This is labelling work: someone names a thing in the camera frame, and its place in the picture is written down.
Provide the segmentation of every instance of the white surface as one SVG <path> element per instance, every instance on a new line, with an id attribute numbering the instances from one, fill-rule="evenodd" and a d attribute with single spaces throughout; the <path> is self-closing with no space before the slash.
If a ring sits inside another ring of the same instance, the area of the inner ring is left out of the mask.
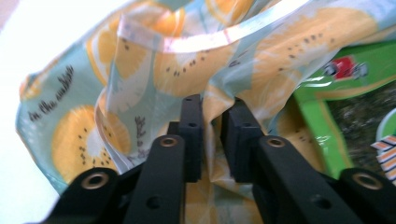
<path id="1" fill-rule="evenodd" d="M 58 194 L 15 132 L 19 86 L 126 0 L 21 0 L 0 33 L 0 223 L 43 220 Z"/>

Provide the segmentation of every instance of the green package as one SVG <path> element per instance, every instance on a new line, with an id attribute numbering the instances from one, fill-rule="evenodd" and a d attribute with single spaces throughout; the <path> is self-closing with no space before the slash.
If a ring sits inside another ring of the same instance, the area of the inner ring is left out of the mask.
<path id="1" fill-rule="evenodd" d="M 396 178 L 396 147 L 384 142 L 396 135 L 395 52 L 395 41 L 342 49 L 294 93 L 329 175 L 361 167 Z"/>

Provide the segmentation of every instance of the fruit print bag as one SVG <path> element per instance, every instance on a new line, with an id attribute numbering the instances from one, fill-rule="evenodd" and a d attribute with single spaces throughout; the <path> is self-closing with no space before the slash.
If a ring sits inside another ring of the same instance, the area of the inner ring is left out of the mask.
<path id="1" fill-rule="evenodd" d="M 200 93 L 202 179 L 187 185 L 188 223 L 260 223 L 251 186 L 230 177 L 218 117 L 242 98 L 267 123 L 342 47 L 395 36 L 392 1 L 131 1 L 21 85 L 17 130 L 60 193 L 78 174 L 120 174 Z"/>

